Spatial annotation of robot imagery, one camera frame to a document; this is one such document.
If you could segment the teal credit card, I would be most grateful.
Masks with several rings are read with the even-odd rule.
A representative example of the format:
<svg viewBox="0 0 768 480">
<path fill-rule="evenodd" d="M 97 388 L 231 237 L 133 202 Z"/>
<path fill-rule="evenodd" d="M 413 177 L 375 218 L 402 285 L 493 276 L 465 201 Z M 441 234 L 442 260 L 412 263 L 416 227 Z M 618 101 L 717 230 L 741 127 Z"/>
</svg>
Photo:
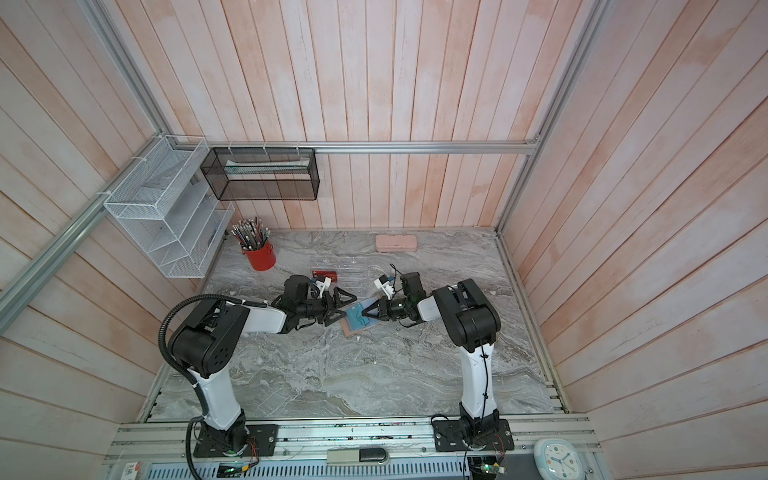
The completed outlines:
<svg viewBox="0 0 768 480">
<path fill-rule="evenodd" d="M 361 315 L 361 302 L 358 302 L 346 309 L 346 323 L 350 331 L 355 332 L 358 330 L 366 329 L 374 322 L 367 322 Z"/>
</svg>

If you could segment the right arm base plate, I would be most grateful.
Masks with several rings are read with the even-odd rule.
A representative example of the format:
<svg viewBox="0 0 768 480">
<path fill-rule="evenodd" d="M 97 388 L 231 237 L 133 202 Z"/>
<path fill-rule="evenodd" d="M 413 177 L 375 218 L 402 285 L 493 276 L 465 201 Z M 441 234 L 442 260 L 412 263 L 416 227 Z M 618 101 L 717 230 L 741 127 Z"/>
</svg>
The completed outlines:
<svg viewBox="0 0 768 480">
<path fill-rule="evenodd" d="M 438 452 L 488 451 L 506 453 L 515 449 L 509 423 L 491 416 L 474 429 L 464 419 L 435 415 L 430 419 L 435 449 Z"/>
</svg>

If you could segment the red credit card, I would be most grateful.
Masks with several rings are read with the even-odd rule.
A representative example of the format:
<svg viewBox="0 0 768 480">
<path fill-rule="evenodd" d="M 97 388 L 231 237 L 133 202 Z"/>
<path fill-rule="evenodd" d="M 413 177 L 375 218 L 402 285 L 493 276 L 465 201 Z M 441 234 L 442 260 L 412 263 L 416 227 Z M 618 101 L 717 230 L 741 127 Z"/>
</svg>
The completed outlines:
<svg viewBox="0 0 768 480">
<path fill-rule="evenodd" d="M 319 282 L 325 282 L 326 280 L 329 280 L 331 283 L 338 282 L 338 273 L 335 270 L 313 270 L 312 277 Z"/>
</svg>

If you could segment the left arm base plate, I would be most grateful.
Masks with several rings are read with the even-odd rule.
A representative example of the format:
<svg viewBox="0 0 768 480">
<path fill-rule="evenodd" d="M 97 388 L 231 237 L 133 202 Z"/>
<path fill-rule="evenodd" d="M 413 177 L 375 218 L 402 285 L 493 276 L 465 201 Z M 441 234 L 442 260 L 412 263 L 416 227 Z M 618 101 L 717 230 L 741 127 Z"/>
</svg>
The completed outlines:
<svg viewBox="0 0 768 480">
<path fill-rule="evenodd" d="M 203 422 L 192 455 L 194 458 L 271 457 L 278 431 L 277 424 L 235 424 L 229 430 L 217 430 Z"/>
</svg>

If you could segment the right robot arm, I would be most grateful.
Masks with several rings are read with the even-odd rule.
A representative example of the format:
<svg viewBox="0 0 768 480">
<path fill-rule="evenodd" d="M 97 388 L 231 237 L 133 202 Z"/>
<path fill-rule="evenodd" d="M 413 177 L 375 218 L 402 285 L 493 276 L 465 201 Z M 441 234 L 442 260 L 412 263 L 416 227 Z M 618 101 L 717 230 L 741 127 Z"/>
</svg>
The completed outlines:
<svg viewBox="0 0 768 480">
<path fill-rule="evenodd" d="M 460 415 L 456 420 L 442 414 L 432 417 L 436 449 L 481 448 L 502 427 L 492 376 L 494 343 L 501 329 L 497 310 L 473 279 L 430 293 L 423 288 L 417 272 L 404 274 L 398 280 L 382 275 L 374 285 L 383 295 L 362 310 L 363 317 L 397 322 L 404 328 L 440 321 L 459 351 Z"/>
</svg>

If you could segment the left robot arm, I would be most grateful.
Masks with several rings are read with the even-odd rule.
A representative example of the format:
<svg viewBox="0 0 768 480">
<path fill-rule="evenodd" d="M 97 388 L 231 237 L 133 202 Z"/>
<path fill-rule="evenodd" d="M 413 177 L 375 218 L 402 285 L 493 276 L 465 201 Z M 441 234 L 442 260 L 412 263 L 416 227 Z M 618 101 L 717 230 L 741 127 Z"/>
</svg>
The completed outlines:
<svg viewBox="0 0 768 480">
<path fill-rule="evenodd" d="M 270 302 L 209 293 L 172 307 L 160 324 L 158 347 L 166 363 L 191 384 L 202 408 L 189 424 L 200 428 L 195 454 L 238 456 L 253 444 L 229 373 L 243 334 L 288 334 L 315 324 L 328 326 L 357 300 L 328 280 L 292 275 Z"/>
</svg>

